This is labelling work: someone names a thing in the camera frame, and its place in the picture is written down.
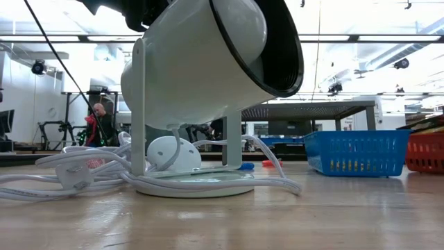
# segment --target blue basket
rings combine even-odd
[[[308,163],[327,176],[399,176],[410,132],[313,132],[304,138]]]

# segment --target ceiling light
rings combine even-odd
[[[71,35],[49,35],[51,42],[78,42],[78,37]],[[2,42],[45,42],[43,36],[37,35],[0,35]]]
[[[441,38],[440,35],[361,35],[358,41],[388,42],[388,41],[422,41],[433,42]]]
[[[88,40],[93,42],[107,42],[107,41],[113,41],[113,42],[135,42],[138,38],[140,38],[140,35],[122,35],[122,36],[116,36],[116,35],[88,35]]]
[[[348,35],[301,35],[301,42],[317,42],[319,41],[346,41],[348,40]]]

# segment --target fan stand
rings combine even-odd
[[[144,176],[145,161],[145,69],[146,54],[144,40],[139,38],[133,47],[133,76],[131,83],[133,106],[138,107],[131,110],[131,170],[135,176]],[[154,178],[162,178],[169,181],[193,181],[195,183],[233,181],[253,179],[251,174],[238,172],[242,164],[241,151],[241,113],[235,112],[227,116],[227,165],[211,169],[202,169],[199,172],[171,174],[154,174]],[[160,197],[176,198],[210,198],[225,197],[235,194],[242,194],[253,190],[254,187],[229,187],[220,190],[209,190],[203,192],[164,192],[136,187],[138,192]]]

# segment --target red basket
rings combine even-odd
[[[444,174],[444,133],[410,135],[405,161],[411,171]]]

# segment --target wooden table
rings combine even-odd
[[[165,199],[122,187],[62,201],[0,200],[0,249],[444,249],[444,176],[330,178],[304,162],[284,170],[305,187],[300,197],[256,187],[219,199]],[[255,175],[276,171],[258,167]]]

